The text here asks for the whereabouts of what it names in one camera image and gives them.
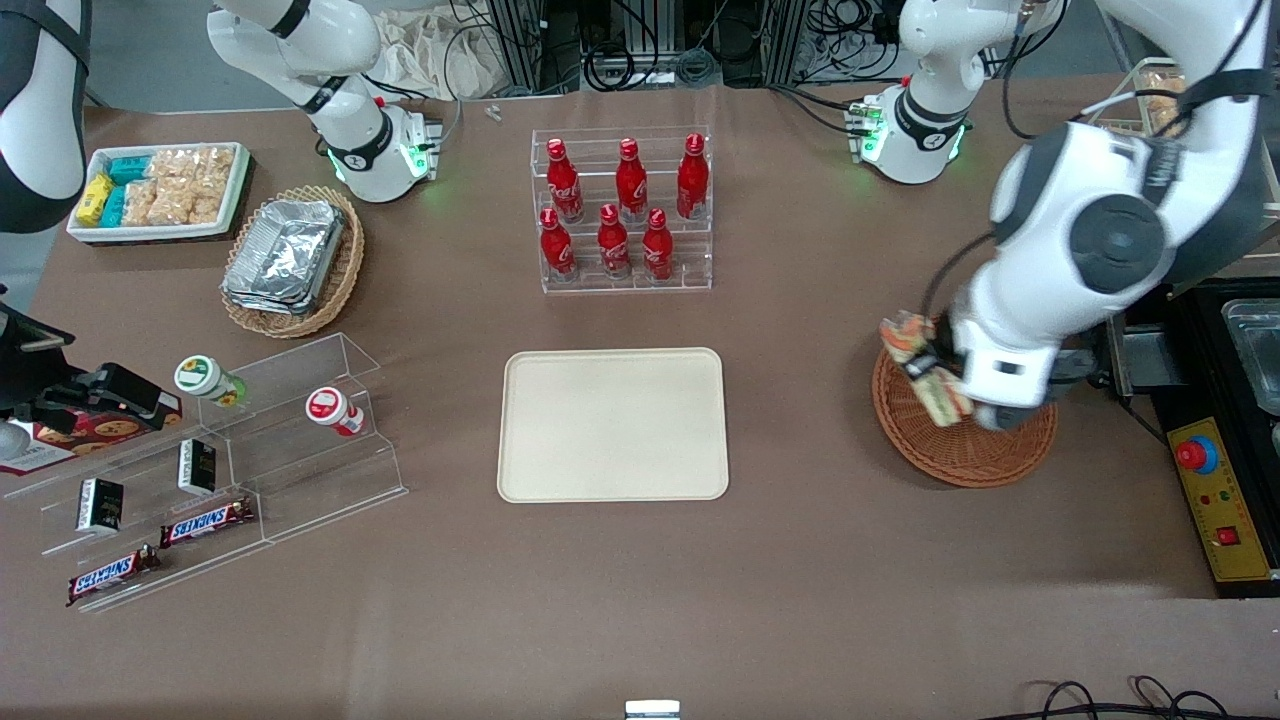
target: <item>robotic arm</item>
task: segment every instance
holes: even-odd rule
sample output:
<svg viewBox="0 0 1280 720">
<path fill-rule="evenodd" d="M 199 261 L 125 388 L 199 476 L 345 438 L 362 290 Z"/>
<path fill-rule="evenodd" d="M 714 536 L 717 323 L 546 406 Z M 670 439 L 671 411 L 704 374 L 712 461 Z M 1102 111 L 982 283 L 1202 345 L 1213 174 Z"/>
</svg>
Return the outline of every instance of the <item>robotic arm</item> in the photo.
<svg viewBox="0 0 1280 720">
<path fill-rule="evenodd" d="M 379 105 L 358 77 L 380 41 L 348 0 L 227 0 L 209 37 L 230 65 L 268 82 L 328 142 L 338 177 L 385 202 L 428 177 L 422 117 Z M 84 186 L 81 129 L 90 0 L 0 0 L 0 232 L 50 228 Z"/>
<path fill-rule="evenodd" d="M 349 0 L 221 0 L 209 40 L 227 64 L 266 82 L 311 117 L 351 191 L 369 202 L 408 192 L 430 172 L 422 115 L 379 106 L 360 73 L 381 47 Z"/>
<path fill-rule="evenodd" d="M 1254 237 L 1260 223 L 1251 160 L 1258 95 L 1274 82 L 1262 70 L 1271 1 L 1098 4 L 1183 68 L 1188 127 L 1167 140 L 1066 123 L 1005 168 L 991 206 L 997 255 L 960 290 L 937 343 L 989 428 L 1053 398 L 1066 338 L 1138 301 L 1179 256 Z"/>
<path fill-rule="evenodd" d="M 961 127 L 986 76 L 984 47 L 1039 32 L 1069 0 L 908 0 L 902 46 L 920 58 L 908 83 L 868 95 L 850 111 L 865 135 L 858 156 L 890 179 L 919 184 L 955 158 Z"/>
</svg>

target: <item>round wicker basket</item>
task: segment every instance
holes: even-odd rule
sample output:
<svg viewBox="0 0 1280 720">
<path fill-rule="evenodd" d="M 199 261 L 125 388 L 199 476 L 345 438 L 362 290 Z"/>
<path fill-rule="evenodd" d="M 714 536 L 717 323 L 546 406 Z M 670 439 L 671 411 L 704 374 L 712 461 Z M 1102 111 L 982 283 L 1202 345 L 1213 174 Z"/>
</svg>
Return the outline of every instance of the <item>round wicker basket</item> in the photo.
<svg viewBox="0 0 1280 720">
<path fill-rule="evenodd" d="M 911 465 L 966 488 L 1007 486 L 1025 478 L 1048 456 L 1057 432 L 1057 406 L 1052 404 L 1009 432 L 984 429 L 972 418 L 940 428 L 884 350 L 872 373 L 872 402 L 890 442 Z"/>
<path fill-rule="evenodd" d="M 282 340 L 303 337 L 332 323 L 338 316 L 338 313 L 342 311 L 342 306 L 347 304 L 347 299 L 351 297 L 351 291 L 356 287 L 356 277 L 360 274 L 360 263 L 365 259 L 365 231 L 360 227 L 360 218 L 356 217 L 356 209 L 352 208 L 351 201 L 335 190 L 306 186 L 285 190 L 273 200 L 324 200 L 335 208 L 340 208 L 347 215 L 347 224 L 339 240 L 340 245 L 333 258 L 333 265 L 329 268 L 329 277 L 325 279 L 324 290 L 320 292 L 320 302 L 316 310 L 308 315 L 285 315 L 282 313 L 250 310 L 232 304 L 227 296 L 223 296 L 223 306 L 227 307 L 227 313 L 232 316 L 232 320 L 247 331 Z M 227 259 L 228 268 L 236 261 L 236 255 L 239 252 L 241 246 L 244 245 L 244 236 L 248 233 L 250 225 L 253 224 L 253 220 L 257 219 L 259 213 L 265 206 L 266 202 L 255 210 L 244 224 L 241 225 L 239 233 L 236 234 L 236 243 L 232 245 L 230 256 Z"/>
</svg>

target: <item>snickers logo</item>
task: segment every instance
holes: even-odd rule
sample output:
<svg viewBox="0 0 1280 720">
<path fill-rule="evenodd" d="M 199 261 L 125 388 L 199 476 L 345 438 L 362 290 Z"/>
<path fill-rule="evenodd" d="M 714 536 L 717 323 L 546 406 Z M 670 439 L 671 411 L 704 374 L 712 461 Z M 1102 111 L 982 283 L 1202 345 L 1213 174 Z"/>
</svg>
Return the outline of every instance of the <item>snickers logo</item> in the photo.
<svg viewBox="0 0 1280 720">
<path fill-rule="evenodd" d="M 122 557 L 110 565 L 99 568 L 87 575 L 81 575 L 76 579 L 76 589 L 72 592 L 74 594 L 82 594 L 96 588 L 97 585 L 101 585 L 102 583 L 129 574 L 133 570 L 133 561 L 136 557 L 137 555 L 129 555 L 128 557 Z"/>
<path fill-rule="evenodd" d="M 173 527 L 173 532 L 169 533 L 170 541 L 177 541 L 188 536 L 193 536 L 204 529 L 210 529 L 218 527 L 227 521 L 228 507 L 219 507 L 218 510 L 210 510 L 204 515 L 196 515 L 189 520 L 183 520 Z"/>
</svg>

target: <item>red emergency stop button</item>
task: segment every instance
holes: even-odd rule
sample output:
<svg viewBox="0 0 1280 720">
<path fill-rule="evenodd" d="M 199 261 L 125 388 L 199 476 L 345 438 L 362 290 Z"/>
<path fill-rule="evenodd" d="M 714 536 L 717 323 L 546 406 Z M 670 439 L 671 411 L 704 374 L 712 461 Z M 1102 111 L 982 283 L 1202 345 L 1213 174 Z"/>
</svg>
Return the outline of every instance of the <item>red emergency stop button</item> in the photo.
<svg viewBox="0 0 1280 720">
<path fill-rule="evenodd" d="M 1193 473 L 1207 475 L 1217 469 L 1217 447 L 1204 436 L 1192 436 L 1174 448 L 1178 465 Z"/>
<path fill-rule="evenodd" d="M 1240 544 L 1240 533 L 1235 532 L 1235 527 L 1219 528 L 1215 532 L 1217 534 L 1217 544 Z"/>
</svg>

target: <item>acrylic display shelf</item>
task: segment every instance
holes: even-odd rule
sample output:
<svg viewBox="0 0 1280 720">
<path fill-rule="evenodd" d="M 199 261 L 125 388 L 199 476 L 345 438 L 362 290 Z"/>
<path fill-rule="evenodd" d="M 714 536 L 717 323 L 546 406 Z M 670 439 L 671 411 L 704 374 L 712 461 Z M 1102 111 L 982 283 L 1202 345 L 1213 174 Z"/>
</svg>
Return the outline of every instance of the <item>acrylic display shelf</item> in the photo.
<svg viewBox="0 0 1280 720">
<path fill-rule="evenodd" d="M 250 497 L 255 519 L 159 550 L 159 569 L 76 603 L 82 611 L 115 607 L 407 492 L 396 450 L 378 432 L 360 379 L 378 368 L 343 333 L 273 355 L 232 370 L 248 388 L 239 405 L 224 409 L 184 398 L 187 411 L 197 414 L 196 425 L 122 443 L 109 457 L 69 461 L 56 475 L 5 497 L 38 509 L 41 550 L 50 560 L 74 560 L 65 564 L 68 578 L 125 557 L 142 543 L 157 547 L 161 525 Z M 321 386 L 337 387 L 365 411 L 357 436 L 342 437 L 307 419 L 306 397 Z M 187 438 L 218 452 L 218 489 L 211 496 L 178 489 L 179 445 Z M 86 478 L 124 486 L 119 532 L 74 530 L 79 482 Z M 50 588 L 50 602 L 58 600 L 65 602 L 65 584 Z"/>
<path fill-rule="evenodd" d="M 701 220 L 685 220 L 676 214 L 676 170 L 680 168 L 680 160 L 685 156 L 685 137 L 691 132 L 707 137 L 704 155 L 710 168 L 710 181 L 707 186 L 707 217 Z M 568 159 L 577 168 L 585 205 L 580 223 L 564 224 L 564 229 L 572 238 L 573 256 L 579 266 L 577 278 L 567 283 L 552 279 L 547 260 L 538 243 L 541 234 L 538 213 L 543 208 L 552 206 L 552 193 L 547 186 L 547 168 L 549 165 L 547 141 L 557 137 L 564 141 Z M 604 273 L 595 234 L 600 227 L 600 206 L 605 202 L 618 201 L 614 173 L 618 169 L 618 142 L 623 137 L 634 137 L 640 145 L 640 161 L 644 163 L 649 176 L 649 208 L 662 208 L 667 211 L 667 228 L 671 229 L 671 237 L 675 241 L 672 261 L 675 272 L 669 281 L 658 283 L 645 275 L 644 251 L 640 245 L 644 237 L 643 225 L 627 228 L 631 277 L 614 281 Z M 538 254 L 543 292 L 562 295 L 710 290 L 716 167 L 710 129 L 707 126 L 536 131 L 530 151 L 530 168 L 534 196 L 534 249 Z"/>
</svg>

